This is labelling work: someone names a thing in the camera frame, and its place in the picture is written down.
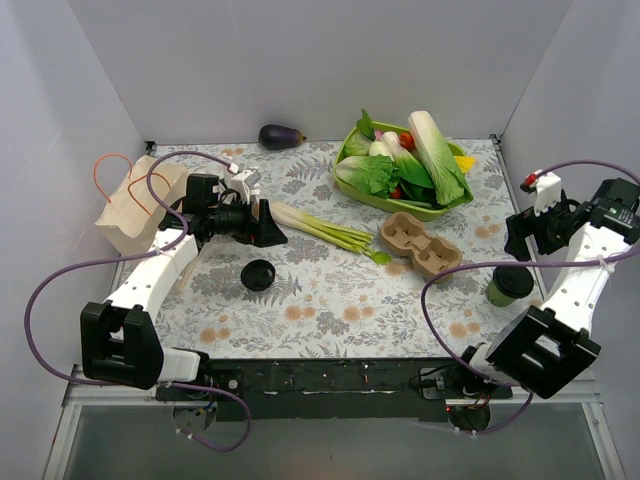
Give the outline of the black plastic cup lid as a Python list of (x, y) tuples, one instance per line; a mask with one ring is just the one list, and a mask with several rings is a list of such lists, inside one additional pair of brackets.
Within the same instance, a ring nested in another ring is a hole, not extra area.
[(498, 292), (512, 299), (527, 297), (534, 288), (534, 279), (525, 267), (497, 267), (492, 282)]

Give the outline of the green paper coffee cup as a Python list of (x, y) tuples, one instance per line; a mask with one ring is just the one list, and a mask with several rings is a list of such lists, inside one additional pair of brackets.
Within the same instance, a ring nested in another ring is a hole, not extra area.
[(506, 307), (526, 298), (534, 288), (534, 279), (524, 267), (496, 267), (488, 283), (485, 296), (490, 304)]

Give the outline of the brown pulp cup carrier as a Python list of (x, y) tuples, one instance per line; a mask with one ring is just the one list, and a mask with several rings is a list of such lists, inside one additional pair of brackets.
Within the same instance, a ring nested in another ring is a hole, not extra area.
[(380, 227), (380, 237), (392, 252), (411, 261), (425, 279), (456, 268), (462, 252), (448, 240), (427, 232), (423, 222), (406, 212), (392, 214)]

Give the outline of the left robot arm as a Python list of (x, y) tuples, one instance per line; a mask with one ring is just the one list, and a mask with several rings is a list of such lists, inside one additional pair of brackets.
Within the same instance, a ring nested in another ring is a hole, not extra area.
[(160, 222), (148, 257), (106, 300), (90, 302), (81, 312), (82, 368), (88, 378), (139, 389), (178, 382), (193, 400), (211, 392), (208, 355), (162, 346), (155, 321), (183, 270), (214, 236), (258, 248), (286, 243), (260, 196), (259, 181), (253, 169), (223, 178), (188, 176), (186, 193)]

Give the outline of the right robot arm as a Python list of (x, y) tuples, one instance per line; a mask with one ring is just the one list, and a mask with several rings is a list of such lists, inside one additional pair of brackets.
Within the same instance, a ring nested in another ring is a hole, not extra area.
[(452, 373), (464, 397), (479, 395), (494, 378), (548, 399), (587, 369), (601, 350), (590, 338), (592, 318), (614, 258), (639, 239), (639, 187), (627, 180), (603, 181), (583, 203), (567, 198), (553, 173), (533, 173), (521, 188), (535, 203), (507, 218), (506, 252), (530, 261), (526, 240), (532, 237), (541, 255), (565, 248), (566, 264), (540, 306), (521, 313), (490, 345), (465, 350), (466, 364)]

